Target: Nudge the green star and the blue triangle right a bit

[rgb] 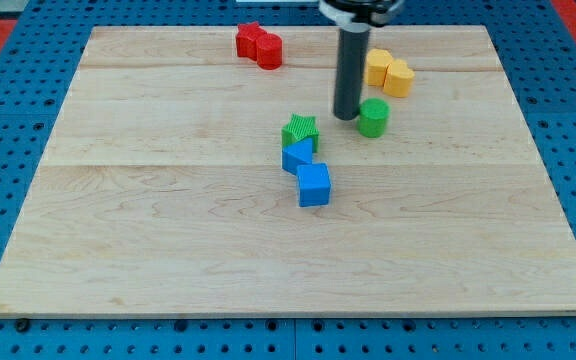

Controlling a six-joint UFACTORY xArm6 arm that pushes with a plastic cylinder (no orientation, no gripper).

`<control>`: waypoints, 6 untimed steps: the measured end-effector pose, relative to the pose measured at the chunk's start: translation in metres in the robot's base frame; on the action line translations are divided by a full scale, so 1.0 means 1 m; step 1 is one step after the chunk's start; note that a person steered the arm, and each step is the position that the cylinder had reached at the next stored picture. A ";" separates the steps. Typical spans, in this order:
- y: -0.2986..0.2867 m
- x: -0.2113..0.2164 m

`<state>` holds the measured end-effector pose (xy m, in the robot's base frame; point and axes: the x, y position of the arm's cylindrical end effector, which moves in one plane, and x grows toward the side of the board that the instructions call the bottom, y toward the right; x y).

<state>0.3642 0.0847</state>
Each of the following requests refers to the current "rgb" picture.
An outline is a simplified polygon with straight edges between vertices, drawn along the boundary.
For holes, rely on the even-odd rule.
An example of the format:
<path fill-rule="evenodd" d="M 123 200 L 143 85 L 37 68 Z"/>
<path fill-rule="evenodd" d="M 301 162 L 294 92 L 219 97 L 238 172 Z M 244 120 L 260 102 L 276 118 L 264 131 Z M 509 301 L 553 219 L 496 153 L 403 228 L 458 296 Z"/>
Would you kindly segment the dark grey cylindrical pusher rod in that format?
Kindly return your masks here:
<path fill-rule="evenodd" d="M 359 114 L 369 36 L 370 26 L 364 23 L 339 28 L 333 114 L 340 120 Z"/>

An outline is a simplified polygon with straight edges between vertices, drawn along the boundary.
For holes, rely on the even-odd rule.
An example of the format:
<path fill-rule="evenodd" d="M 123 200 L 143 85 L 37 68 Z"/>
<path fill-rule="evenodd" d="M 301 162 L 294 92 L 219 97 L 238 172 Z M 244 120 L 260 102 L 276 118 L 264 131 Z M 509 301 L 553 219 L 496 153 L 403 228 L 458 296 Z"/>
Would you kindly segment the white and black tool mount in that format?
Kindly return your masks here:
<path fill-rule="evenodd" d="M 383 27 L 403 11 L 405 0 L 320 0 L 322 15 L 338 26 L 366 24 Z"/>

